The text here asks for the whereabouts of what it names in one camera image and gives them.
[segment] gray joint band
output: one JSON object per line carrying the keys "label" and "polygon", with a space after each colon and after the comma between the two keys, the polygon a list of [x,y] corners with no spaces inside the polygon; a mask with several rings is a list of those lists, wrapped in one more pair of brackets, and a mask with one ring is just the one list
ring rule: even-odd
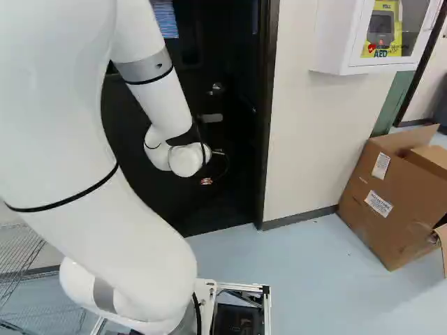
{"label": "gray joint band", "polygon": [[95,278],[93,285],[93,300],[95,304],[103,311],[117,314],[113,305],[114,289],[100,278]]}
{"label": "gray joint band", "polygon": [[162,77],[173,67],[169,52],[164,47],[160,52],[140,61],[130,63],[114,63],[126,82],[147,82]]}

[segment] baseboard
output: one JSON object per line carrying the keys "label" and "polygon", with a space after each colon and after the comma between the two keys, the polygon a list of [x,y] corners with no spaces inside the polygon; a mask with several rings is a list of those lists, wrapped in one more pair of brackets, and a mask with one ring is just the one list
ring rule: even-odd
{"label": "baseboard", "polygon": [[431,119],[421,119],[421,120],[411,120],[411,121],[401,121],[398,128],[401,127],[411,127],[411,126],[422,126],[424,124],[433,124]]}
{"label": "baseboard", "polygon": [[306,211],[305,213],[286,216],[285,218],[276,218],[274,220],[264,221],[261,225],[261,230],[270,230],[274,228],[284,227],[285,225],[290,225],[292,223],[307,221],[313,218],[330,215],[335,213],[337,209],[338,205],[335,204],[333,206],[315,209],[313,211]]}

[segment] door frame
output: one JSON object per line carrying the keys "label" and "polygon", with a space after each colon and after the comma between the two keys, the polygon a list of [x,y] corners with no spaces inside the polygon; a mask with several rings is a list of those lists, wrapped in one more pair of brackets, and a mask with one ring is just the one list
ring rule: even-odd
{"label": "door frame", "polygon": [[274,67],[277,54],[280,0],[260,0],[259,17],[259,82],[258,118],[256,118],[256,188],[254,225],[262,228],[265,185],[267,181],[270,121],[272,117]]}

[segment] dark doorway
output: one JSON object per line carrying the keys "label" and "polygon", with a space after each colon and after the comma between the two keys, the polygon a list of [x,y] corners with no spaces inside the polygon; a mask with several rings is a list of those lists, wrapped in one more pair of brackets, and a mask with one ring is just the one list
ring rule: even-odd
{"label": "dark doorway", "polygon": [[[150,122],[110,66],[102,117],[119,164],[138,196],[183,236],[259,222],[272,103],[272,41],[276,47],[276,29],[272,39],[269,28],[271,3],[152,3],[200,135],[226,157],[214,155],[187,179],[157,170],[142,147]],[[214,183],[201,185],[208,176]]]}

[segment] aed device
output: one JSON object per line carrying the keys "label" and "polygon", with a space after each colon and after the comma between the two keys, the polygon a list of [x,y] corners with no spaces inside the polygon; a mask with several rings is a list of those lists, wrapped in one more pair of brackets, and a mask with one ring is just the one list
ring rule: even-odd
{"label": "aed device", "polygon": [[376,0],[362,58],[402,56],[402,3]]}

